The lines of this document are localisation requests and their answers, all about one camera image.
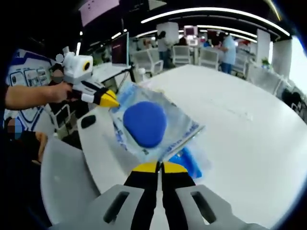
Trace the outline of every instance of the man in blue shirt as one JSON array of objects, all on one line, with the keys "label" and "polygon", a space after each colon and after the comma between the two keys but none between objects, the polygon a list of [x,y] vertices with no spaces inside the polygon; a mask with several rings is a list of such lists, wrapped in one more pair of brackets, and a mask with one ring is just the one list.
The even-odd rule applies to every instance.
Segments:
[{"label": "man in blue shirt", "polygon": [[231,74],[232,66],[236,61],[236,44],[230,35],[224,36],[223,45],[220,48],[224,52],[221,68],[222,72]]}]

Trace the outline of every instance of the blue sponge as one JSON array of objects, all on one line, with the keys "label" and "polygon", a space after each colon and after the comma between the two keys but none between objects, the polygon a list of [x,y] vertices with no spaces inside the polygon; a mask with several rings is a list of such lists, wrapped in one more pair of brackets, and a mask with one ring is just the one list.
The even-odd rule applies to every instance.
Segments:
[{"label": "blue sponge", "polygon": [[123,123],[138,145],[153,148],[163,139],[166,115],[157,103],[139,102],[125,111]]}]

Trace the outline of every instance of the blue object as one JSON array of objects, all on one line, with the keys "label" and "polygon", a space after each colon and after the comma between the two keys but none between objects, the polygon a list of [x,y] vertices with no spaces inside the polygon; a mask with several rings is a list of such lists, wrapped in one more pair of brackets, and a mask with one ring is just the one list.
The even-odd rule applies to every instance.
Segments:
[{"label": "blue object", "polygon": [[138,145],[154,148],[163,139],[166,115],[157,103],[139,102],[125,111],[123,124]]},{"label": "blue object", "polygon": [[173,156],[169,162],[180,164],[185,167],[189,176],[193,179],[202,177],[201,170],[187,147],[184,147],[179,153]]}]

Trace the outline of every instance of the poster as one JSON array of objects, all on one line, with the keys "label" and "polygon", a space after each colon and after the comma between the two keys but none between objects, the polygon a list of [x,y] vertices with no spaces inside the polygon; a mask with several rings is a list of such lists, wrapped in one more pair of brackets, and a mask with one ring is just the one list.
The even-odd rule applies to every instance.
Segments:
[{"label": "poster", "polygon": [[24,85],[27,86],[27,82],[24,78],[24,74],[20,71],[14,72],[10,74],[10,85]]},{"label": "poster", "polygon": [[27,69],[24,71],[24,75],[29,87],[41,86],[36,69]]},{"label": "poster", "polygon": [[49,84],[49,78],[48,78],[48,75],[47,75],[47,72],[46,72],[45,69],[43,69],[43,68],[37,69],[37,75],[38,75],[38,79],[39,79],[41,85],[48,85]]}]

